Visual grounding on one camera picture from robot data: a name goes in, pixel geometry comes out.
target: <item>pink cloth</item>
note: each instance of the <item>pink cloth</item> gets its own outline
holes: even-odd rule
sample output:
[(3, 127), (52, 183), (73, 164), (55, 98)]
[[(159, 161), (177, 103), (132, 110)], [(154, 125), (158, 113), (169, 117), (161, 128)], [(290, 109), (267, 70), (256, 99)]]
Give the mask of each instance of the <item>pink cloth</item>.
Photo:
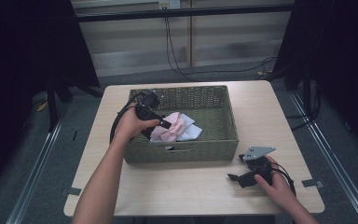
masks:
[(179, 112), (174, 112), (165, 118), (170, 122), (171, 128), (169, 130), (157, 126), (155, 130), (150, 134), (150, 137), (158, 140), (161, 139), (163, 142), (174, 142), (176, 138), (181, 136), (186, 129), (185, 121), (180, 119), (181, 114)]

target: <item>hand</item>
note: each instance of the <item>hand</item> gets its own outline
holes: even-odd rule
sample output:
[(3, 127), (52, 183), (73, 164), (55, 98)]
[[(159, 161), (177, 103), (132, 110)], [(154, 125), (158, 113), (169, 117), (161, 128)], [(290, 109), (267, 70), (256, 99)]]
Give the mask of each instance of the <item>hand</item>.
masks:
[(140, 120), (135, 114), (136, 103), (132, 103), (129, 109), (124, 113), (118, 122), (115, 138), (119, 135), (120, 138), (124, 138), (130, 141), (134, 136), (138, 135), (142, 130), (149, 127), (155, 127), (159, 125), (158, 119)]
[[(270, 156), (266, 158), (271, 162), (272, 168), (279, 169), (278, 165), (274, 164), (277, 163), (275, 160)], [(255, 175), (255, 181), (266, 191), (273, 202), (287, 211), (291, 205), (298, 203), (298, 200), (283, 175), (274, 171), (271, 175), (272, 186), (261, 175)]]

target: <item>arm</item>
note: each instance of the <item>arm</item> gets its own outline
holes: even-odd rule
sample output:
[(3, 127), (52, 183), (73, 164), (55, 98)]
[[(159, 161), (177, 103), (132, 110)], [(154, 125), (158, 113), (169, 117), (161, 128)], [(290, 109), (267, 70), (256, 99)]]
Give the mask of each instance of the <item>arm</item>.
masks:
[(72, 223), (110, 223), (115, 212), (124, 153), (130, 140), (159, 120), (139, 120), (130, 108), (120, 119), (115, 137), (77, 203)]
[[(277, 163), (271, 157), (266, 156), (270, 162)], [(261, 175), (255, 175), (255, 181), (264, 189), (273, 202), (286, 211), (296, 224), (313, 224), (318, 221), (298, 201), (295, 194), (290, 190), (286, 179), (278, 172), (272, 172), (272, 186)]]

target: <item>wall socket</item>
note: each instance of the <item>wall socket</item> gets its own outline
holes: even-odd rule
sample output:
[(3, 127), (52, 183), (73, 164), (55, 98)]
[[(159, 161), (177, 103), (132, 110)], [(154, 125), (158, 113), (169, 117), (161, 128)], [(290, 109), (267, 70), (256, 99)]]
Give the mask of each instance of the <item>wall socket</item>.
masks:
[(180, 9), (180, 0), (160, 0), (159, 9)]

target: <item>light wood tabletop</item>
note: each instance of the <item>light wood tabletop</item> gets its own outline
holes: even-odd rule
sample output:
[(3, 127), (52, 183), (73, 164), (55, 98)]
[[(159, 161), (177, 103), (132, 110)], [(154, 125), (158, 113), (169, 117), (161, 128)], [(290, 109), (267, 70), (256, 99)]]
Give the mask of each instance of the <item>light wood tabletop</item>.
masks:
[[(324, 203), (316, 187), (304, 188), (312, 179), (296, 140), (267, 81), (198, 82), (122, 85), (106, 88), (89, 134), (72, 187), (85, 188), (108, 148), (116, 114), (127, 103), (130, 90), (227, 85), (240, 139), (232, 161), (123, 163), (115, 216), (230, 216), (270, 215), (282, 210), (259, 186), (242, 189), (227, 174), (249, 172), (238, 159), (249, 147), (276, 147), (269, 155), (295, 181), (297, 198), (312, 213), (322, 213)], [(64, 213), (72, 216), (79, 196), (68, 195)]]

